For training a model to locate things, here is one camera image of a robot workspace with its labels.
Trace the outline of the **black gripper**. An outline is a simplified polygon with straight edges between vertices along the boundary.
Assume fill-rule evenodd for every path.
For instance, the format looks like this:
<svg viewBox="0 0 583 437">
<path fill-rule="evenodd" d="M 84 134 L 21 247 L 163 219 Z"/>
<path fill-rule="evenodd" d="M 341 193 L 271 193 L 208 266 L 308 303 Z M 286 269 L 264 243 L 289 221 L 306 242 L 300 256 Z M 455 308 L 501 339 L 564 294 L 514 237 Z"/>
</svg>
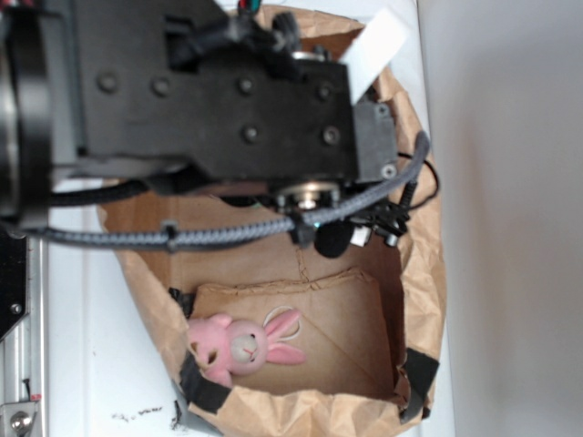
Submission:
<svg viewBox="0 0 583 437">
<path fill-rule="evenodd" d="M 269 29 L 212 1 L 73 1 L 63 15 L 81 118 L 75 173 L 118 183 L 55 194 L 55 206 L 148 190 L 332 206 L 396 176 L 394 122 L 364 96 L 409 36 L 392 7 L 341 63 L 304 52 L 288 12 Z"/>
</svg>

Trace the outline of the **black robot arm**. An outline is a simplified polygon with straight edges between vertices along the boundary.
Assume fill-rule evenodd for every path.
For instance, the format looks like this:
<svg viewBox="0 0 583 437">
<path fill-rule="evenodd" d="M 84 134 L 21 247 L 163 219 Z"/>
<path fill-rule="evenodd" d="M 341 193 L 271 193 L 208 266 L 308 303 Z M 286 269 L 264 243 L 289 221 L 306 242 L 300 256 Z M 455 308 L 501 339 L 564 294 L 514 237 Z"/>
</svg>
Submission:
<svg viewBox="0 0 583 437">
<path fill-rule="evenodd" d="M 1 216 L 46 223 L 65 178 L 160 195 L 333 193 L 392 178 L 394 122 L 348 70 L 213 1 L 1 6 Z"/>
</svg>

